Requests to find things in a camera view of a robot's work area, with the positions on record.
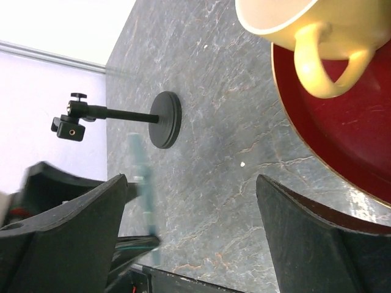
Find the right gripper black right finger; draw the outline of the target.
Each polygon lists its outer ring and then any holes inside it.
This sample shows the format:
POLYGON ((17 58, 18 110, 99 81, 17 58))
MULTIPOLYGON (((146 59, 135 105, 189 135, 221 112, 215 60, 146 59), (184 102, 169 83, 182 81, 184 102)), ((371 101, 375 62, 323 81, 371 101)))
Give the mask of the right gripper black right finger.
POLYGON ((390 292, 390 227, 258 175, 256 194, 281 292, 390 292))

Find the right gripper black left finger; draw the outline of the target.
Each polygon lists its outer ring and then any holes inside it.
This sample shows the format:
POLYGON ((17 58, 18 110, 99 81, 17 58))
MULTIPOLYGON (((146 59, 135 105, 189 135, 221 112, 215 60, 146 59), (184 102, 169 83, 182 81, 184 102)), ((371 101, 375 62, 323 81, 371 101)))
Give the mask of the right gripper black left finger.
POLYGON ((1 292, 104 292, 126 202, 117 175, 1 229, 1 292))

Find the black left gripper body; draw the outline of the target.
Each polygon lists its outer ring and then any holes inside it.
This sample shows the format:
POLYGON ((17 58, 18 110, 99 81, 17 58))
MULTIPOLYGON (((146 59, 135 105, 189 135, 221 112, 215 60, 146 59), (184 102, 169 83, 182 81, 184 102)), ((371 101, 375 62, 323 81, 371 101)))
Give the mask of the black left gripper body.
POLYGON ((93 190, 102 181, 67 173, 42 161, 29 167, 20 191, 11 194, 1 229, 46 212, 93 190))

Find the black smartphone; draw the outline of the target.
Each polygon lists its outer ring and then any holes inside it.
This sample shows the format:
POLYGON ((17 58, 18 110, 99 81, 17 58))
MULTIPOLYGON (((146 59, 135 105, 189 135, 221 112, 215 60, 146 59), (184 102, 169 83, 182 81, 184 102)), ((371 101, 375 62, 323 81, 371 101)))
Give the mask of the black smartphone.
POLYGON ((143 217, 147 231, 151 236, 158 236, 158 226, 155 217, 155 193, 153 191, 153 172, 148 161, 140 134, 132 132, 129 136, 131 155, 135 170, 134 180, 137 184, 139 198, 141 198, 143 217))

